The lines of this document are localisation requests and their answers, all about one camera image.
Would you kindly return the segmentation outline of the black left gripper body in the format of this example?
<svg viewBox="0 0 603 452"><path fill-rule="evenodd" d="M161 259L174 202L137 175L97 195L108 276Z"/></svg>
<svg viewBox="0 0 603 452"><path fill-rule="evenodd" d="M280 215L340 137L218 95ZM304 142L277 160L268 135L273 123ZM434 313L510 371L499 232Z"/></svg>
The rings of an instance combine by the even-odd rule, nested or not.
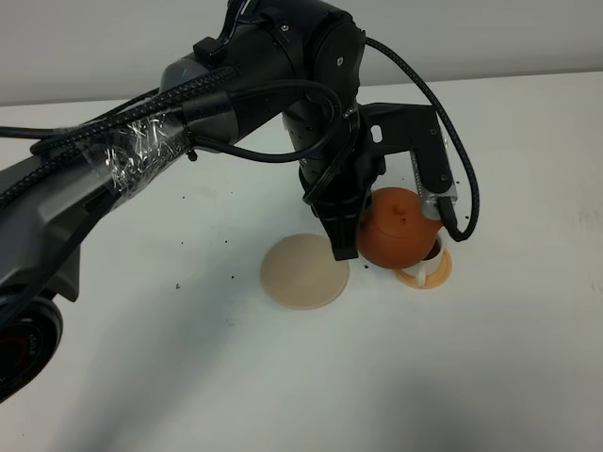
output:
<svg viewBox="0 0 603 452"><path fill-rule="evenodd" d="M385 159L373 151L366 109L350 105L331 141L300 161L302 200L320 220L360 215L370 204L371 186L385 173Z"/></svg>

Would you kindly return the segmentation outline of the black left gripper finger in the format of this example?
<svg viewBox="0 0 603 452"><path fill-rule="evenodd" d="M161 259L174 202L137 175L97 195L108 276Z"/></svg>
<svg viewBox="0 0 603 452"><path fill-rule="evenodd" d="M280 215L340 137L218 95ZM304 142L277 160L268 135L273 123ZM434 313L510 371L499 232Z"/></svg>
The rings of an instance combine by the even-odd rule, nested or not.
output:
<svg viewBox="0 0 603 452"><path fill-rule="evenodd" d="M336 261L352 260L359 256L357 235L371 201L371 191L365 190L351 197L323 198L312 204L312 210L330 240Z"/></svg>

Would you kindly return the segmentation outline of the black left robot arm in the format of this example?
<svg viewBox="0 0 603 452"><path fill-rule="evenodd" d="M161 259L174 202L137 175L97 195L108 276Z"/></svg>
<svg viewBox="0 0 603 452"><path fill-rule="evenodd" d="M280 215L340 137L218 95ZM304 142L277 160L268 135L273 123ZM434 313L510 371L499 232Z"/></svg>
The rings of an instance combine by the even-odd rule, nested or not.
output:
<svg viewBox="0 0 603 452"><path fill-rule="evenodd" d="M321 1L232 1L219 36L171 64L157 89L75 127L4 130L33 144L1 173L1 396L56 353L54 297L77 299L84 239L182 156L299 163L334 258L355 258L377 176L358 157L366 45L347 12Z"/></svg>

